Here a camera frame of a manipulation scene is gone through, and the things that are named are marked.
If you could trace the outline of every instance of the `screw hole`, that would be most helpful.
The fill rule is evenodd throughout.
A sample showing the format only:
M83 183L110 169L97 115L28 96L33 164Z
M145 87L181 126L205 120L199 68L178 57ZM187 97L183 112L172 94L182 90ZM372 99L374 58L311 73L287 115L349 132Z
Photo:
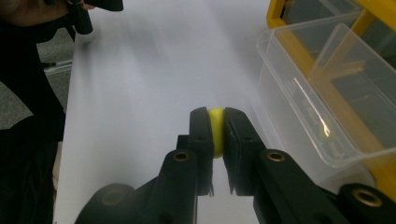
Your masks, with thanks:
M102 197L102 204L105 206L113 206L122 201L124 197L124 192L120 189L113 189L107 192Z
M174 156L175 161L187 161L189 159L190 155L187 152L178 152Z
M367 189L355 189L352 194L359 202L368 206L380 207L382 205L382 200Z
M267 154L267 158L271 161L284 161L285 156L279 152L270 152Z

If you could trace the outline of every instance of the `plastic storage box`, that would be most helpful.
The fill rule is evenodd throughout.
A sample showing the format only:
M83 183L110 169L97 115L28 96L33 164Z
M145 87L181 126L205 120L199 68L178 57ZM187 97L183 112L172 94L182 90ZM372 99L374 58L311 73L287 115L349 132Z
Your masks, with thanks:
M278 138L267 144L288 151L318 184L377 185L371 174L396 161L396 72L349 29L358 17L268 30L257 46L264 64L254 110L276 130L263 135Z

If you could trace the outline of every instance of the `white table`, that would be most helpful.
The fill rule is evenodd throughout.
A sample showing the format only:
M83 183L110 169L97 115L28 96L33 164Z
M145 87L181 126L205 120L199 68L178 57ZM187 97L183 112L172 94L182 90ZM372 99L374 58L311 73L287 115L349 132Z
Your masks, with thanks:
M54 221L74 223L101 187L139 188L187 134L190 112L251 111L262 59L255 45L269 0L124 0L124 11L91 11L78 36ZM215 197L200 197L198 223L258 223L251 197L229 193L214 162Z

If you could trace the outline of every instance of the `person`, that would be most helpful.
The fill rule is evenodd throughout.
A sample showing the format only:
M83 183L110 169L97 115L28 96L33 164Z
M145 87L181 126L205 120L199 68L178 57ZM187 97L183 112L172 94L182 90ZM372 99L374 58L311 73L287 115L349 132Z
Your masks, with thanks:
M0 130L0 223L52 223L52 169L64 137L65 113L36 44L53 38L68 14L66 4L70 2L0 0L0 81L33 114Z

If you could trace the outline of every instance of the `gray floor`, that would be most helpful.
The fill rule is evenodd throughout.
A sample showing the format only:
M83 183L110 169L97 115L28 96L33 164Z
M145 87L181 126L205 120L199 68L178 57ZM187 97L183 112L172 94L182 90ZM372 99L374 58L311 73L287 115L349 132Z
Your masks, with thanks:
M51 87L66 110L73 40L65 29L60 29L51 41L38 44L37 47L41 62L57 63L57 66L47 69L46 73ZM0 99L0 129L10 128L32 115L21 100L1 82Z

